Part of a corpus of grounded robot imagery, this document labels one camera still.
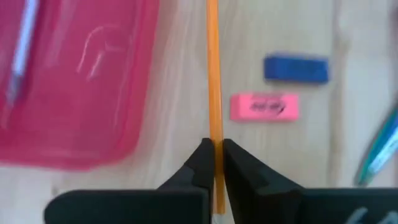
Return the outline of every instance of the blue eraser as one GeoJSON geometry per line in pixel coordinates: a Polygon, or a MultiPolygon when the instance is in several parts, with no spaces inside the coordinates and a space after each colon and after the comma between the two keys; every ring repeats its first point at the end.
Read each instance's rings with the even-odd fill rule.
{"type": "Polygon", "coordinates": [[[264,60],[268,80],[323,84],[329,81],[328,60],[291,55],[270,55],[264,60]]]}

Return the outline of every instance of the pencil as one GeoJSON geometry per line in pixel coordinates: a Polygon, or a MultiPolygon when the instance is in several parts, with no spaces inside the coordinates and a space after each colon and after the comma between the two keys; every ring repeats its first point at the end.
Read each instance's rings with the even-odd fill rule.
{"type": "Polygon", "coordinates": [[[221,103],[218,0],[207,0],[207,58],[210,138],[215,145],[216,213],[225,213],[223,165],[223,115],[221,103]]]}

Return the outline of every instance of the wood grain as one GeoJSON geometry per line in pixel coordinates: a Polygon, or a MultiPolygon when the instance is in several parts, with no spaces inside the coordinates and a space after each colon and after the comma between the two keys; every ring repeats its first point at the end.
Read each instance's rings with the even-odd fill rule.
{"type": "MultiPolygon", "coordinates": [[[[352,186],[397,94],[396,1],[219,1],[224,136],[303,186],[352,186]],[[265,82],[262,59],[275,51],[329,57],[331,82],[265,82]],[[231,122],[229,97],[240,91],[298,93],[302,118],[286,124],[231,122]]],[[[156,188],[183,164],[209,136],[205,3],[161,1],[134,154],[86,173],[3,166],[0,223],[42,223],[48,201],[67,190],[156,188]]],[[[391,161],[373,186],[397,186],[397,175],[391,161]]],[[[233,223],[230,208],[216,221],[233,223]]]]}

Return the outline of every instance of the pink plastic container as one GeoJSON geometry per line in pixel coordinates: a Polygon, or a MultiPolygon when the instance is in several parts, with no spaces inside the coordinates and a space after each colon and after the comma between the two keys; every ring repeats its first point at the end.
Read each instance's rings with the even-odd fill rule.
{"type": "MultiPolygon", "coordinates": [[[[0,116],[24,0],[0,1],[0,116]]],[[[134,150],[159,0],[41,0],[0,161],[84,170],[134,150]]]]}

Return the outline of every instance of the teal pen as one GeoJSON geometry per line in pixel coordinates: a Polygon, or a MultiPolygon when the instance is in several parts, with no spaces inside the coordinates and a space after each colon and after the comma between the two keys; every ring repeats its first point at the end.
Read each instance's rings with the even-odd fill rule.
{"type": "Polygon", "coordinates": [[[359,170],[357,184],[366,186],[398,149],[398,111],[395,107],[376,136],[359,170]]]}

